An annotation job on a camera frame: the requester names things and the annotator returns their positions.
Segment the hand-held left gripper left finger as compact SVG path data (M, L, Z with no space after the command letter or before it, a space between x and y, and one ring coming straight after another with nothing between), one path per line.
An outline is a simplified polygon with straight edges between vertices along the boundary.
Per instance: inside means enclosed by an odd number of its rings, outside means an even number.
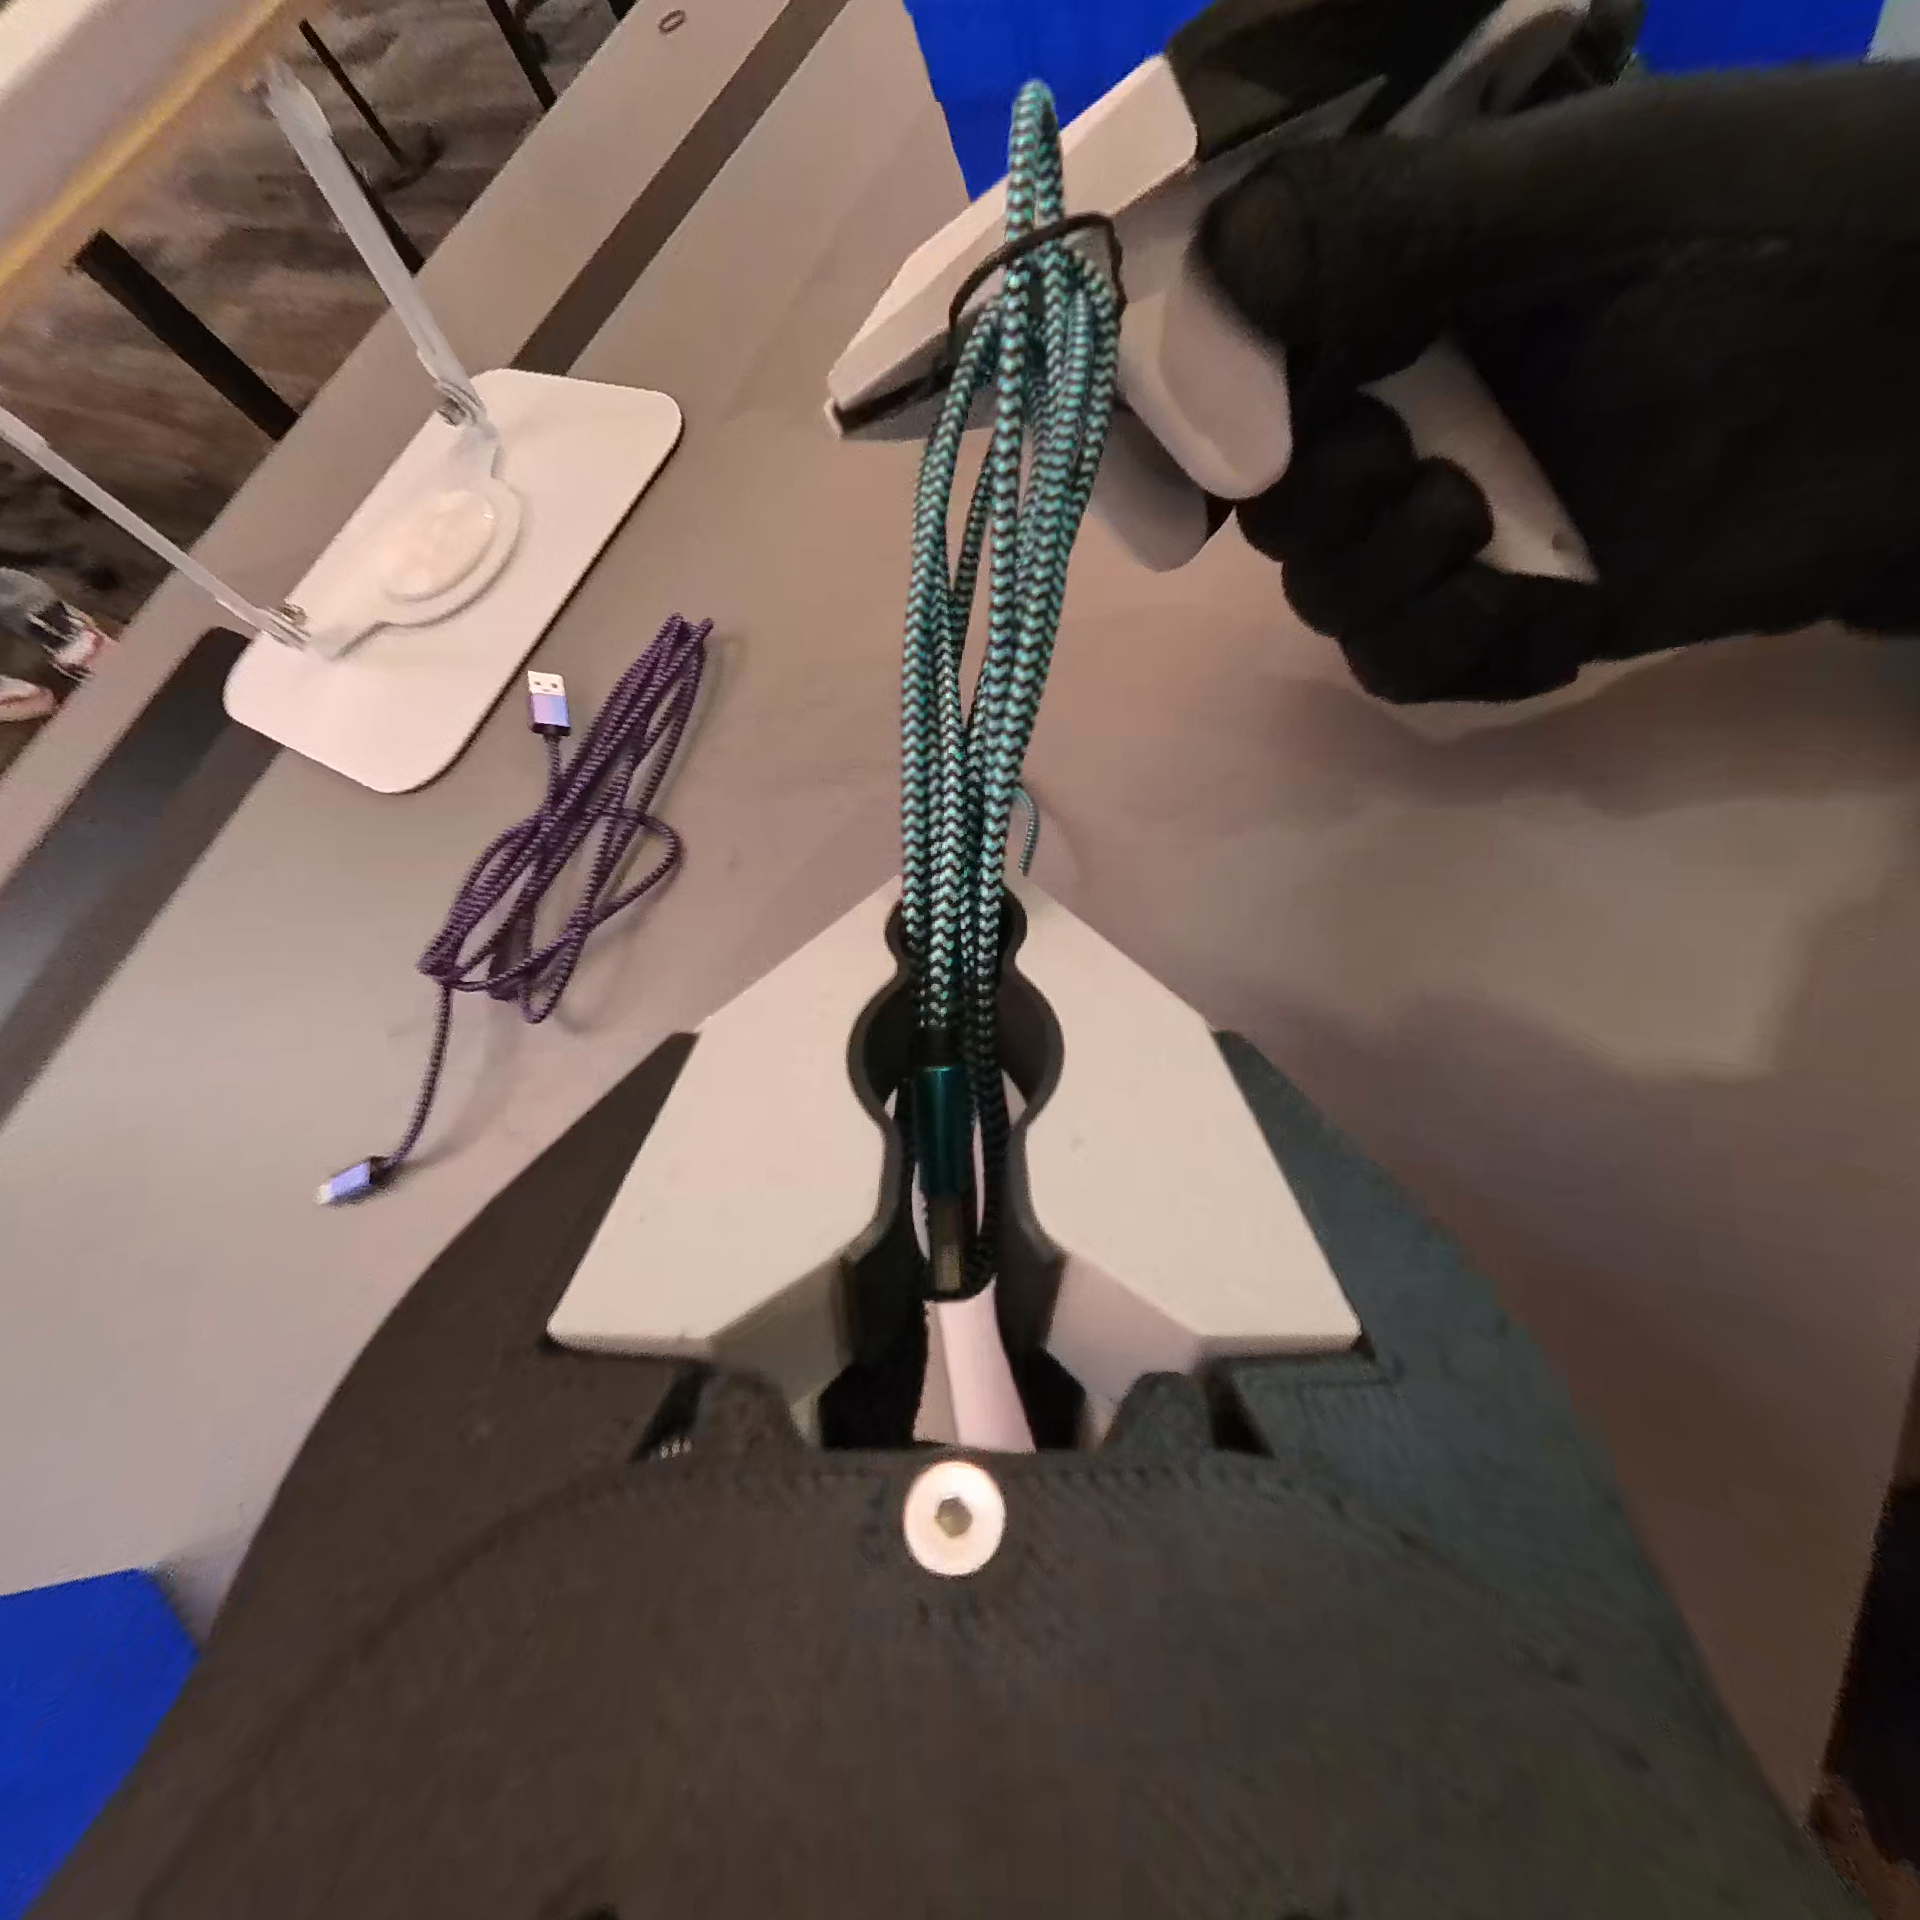
M715 1008L547 1321L571 1354L701 1360L792 1405L847 1365L843 1253L879 1200L847 1045L893 981L893 884Z

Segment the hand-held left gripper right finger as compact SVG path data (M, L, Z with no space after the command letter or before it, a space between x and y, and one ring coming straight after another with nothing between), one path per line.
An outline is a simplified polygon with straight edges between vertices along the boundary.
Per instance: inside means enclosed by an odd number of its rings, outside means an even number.
M1006 890L1001 1344L1038 1441L1143 1376L1352 1355L1361 1329L1221 1036L1029 881Z

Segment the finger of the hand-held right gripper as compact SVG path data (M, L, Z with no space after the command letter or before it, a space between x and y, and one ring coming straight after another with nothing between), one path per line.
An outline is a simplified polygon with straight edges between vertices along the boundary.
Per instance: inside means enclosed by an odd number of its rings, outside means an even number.
M921 372L891 390L829 397L829 426L849 444L923 441L943 406L943 376Z
M1167 59L1145 59L1060 133L1062 212L1109 212L1119 230L1121 283L1128 309L1151 310L1179 269L1179 243L1147 228L1149 196L1177 184L1192 164L1198 133ZM956 212L897 267L873 310L828 372L828 400L884 393L921 372L950 379L949 302L974 266L1008 243L1006 218L1015 178L1006 173L981 198ZM1092 261L1104 243L1069 238ZM995 276L968 302L961 326L976 322Z

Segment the black twist tie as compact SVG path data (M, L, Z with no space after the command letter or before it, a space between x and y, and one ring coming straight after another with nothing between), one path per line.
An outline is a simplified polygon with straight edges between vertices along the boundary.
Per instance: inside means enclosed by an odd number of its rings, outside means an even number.
M984 253L974 269L960 281L956 292L949 302L949 342L950 354L957 354L960 338L961 338L961 321L968 310L968 302L974 296L984 285L989 276L1013 267L1021 256L1035 253L1046 246L1065 245L1076 233L1094 233L1105 249L1105 266L1109 266L1109 283L1113 290L1115 309L1121 313L1127 305L1124 283L1121 283L1121 245L1119 230L1109 212L1100 211L1084 211L1062 214L1060 219L1033 227L1024 230L1019 238L1001 243L995 251Z

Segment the blue plastic bin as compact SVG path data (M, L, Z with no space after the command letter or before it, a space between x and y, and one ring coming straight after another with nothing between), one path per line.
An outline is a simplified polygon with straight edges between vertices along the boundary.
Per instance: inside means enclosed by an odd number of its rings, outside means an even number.
M1121 81L1201 2L908 2L931 92L977 194L1004 171L1013 100L1043 81L1062 122ZM1595 4L1621 62L1657 77L1781 65L1915 56L1915 4L1643 2Z
M1 1915L27 1913L176 1705L198 1648L149 1570L1 1597Z

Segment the white folding stand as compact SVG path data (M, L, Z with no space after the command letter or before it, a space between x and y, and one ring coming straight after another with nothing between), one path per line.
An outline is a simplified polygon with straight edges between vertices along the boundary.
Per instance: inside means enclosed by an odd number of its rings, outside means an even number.
M368 266L436 414L281 608L262 608L97 488L11 411L5 444L217 601L247 637L233 722L380 796L449 768L681 444L657 390L468 376L313 94L285 62L255 92Z

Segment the wooden edged display board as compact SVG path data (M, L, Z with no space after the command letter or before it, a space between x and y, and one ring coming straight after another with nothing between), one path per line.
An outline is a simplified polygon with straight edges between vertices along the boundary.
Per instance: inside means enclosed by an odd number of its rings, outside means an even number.
M11 310L295 34L300 2L1 8L1 302Z

